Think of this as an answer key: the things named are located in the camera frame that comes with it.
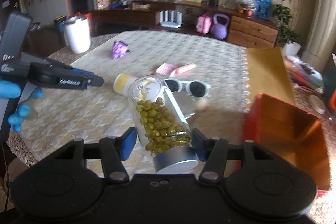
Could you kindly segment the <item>blue gloved hand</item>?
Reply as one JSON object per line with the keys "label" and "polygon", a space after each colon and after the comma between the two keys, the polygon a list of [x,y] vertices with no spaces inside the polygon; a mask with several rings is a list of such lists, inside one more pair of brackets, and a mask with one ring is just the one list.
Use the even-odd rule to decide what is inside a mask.
{"label": "blue gloved hand", "polygon": [[1,80],[1,142],[8,139],[11,129],[21,130],[24,119],[33,113],[31,101],[42,95],[42,89],[30,83]]}

